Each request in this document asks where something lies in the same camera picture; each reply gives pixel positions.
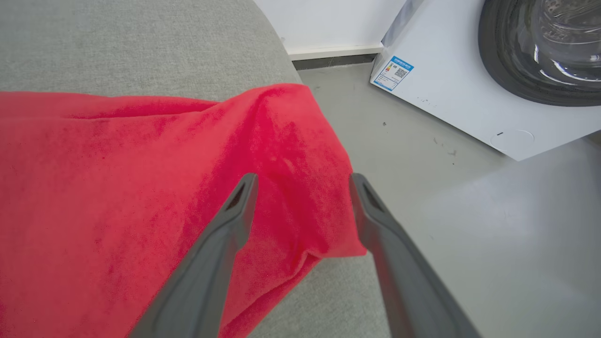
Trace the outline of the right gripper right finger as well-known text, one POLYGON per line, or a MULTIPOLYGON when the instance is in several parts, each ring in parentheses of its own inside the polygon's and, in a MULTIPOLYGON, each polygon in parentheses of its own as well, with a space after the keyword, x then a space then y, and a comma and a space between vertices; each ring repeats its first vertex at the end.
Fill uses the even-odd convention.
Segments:
POLYGON ((393 338, 478 338, 479 332, 367 178, 350 197, 361 244, 373 255, 393 338))

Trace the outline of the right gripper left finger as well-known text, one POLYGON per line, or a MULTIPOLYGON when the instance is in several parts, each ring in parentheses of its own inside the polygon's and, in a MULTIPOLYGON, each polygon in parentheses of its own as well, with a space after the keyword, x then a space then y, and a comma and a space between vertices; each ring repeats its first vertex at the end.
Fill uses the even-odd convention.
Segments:
POLYGON ((236 254, 247 243, 258 176, 247 173, 131 330, 131 338, 216 338, 236 254))

